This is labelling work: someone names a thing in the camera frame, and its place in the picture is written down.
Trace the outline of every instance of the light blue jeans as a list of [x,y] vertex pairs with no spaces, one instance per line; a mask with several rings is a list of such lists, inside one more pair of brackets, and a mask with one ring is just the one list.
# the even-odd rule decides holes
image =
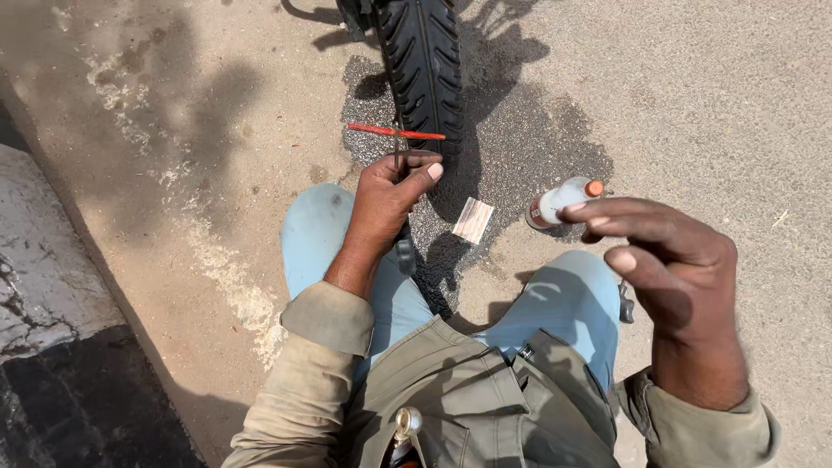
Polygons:
[[[292,203],[280,231],[292,299],[324,277],[344,241],[353,202],[353,194],[323,183],[303,191]],[[618,346],[619,301],[612,271],[602,259],[587,251],[568,251],[532,276],[496,325],[471,337],[499,347],[510,358],[543,329],[572,346],[607,391]],[[370,305],[375,328],[369,356],[355,372],[357,378],[390,345],[433,318],[416,283],[399,273],[392,252],[379,265]]]

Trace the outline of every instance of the motorcycle tire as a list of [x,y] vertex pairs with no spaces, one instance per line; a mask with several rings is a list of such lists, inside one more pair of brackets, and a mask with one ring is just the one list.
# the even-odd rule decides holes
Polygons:
[[446,137],[410,140],[410,147],[438,152],[445,165],[453,165],[463,139],[462,73],[453,4],[380,0],[374,13],[402,128]]

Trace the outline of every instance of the plastic bottle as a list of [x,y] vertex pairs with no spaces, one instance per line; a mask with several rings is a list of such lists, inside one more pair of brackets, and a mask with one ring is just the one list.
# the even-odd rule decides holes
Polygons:
[[557,219],[557,210],[575,203],[598,198],[604,192],[601,181],[588,177],[573,177],[558,188],[542,194],[532,200],[526,209],[526,222],[535,229],[546,229],[562,223]]

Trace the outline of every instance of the bottle label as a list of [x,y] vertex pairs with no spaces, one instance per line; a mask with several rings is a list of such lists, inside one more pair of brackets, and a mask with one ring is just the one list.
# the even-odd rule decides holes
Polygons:
[[540,216],[541,197],[542,195],[532,200],[532,204],[528,208],[528,214],[532,218],[532,222],[541,227],[542,229],[545,229],[547,227],[553,227],[555,226],[554,224],[552,224],[551,222],[546,222],[546,220],[544,220],[543,217]]

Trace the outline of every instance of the jacket cuff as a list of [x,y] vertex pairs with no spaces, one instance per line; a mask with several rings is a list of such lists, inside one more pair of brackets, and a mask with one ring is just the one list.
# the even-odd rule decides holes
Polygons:
[[375,322],[364,299],[325,281],[304,289],[280,314],[288,331],[315,344],[367,357]]
[[656,386],[647,367],[617,384],[615,392],[657,466],[761,466],[780,444],[780,425],[753,390],[728,411],[707,410]]

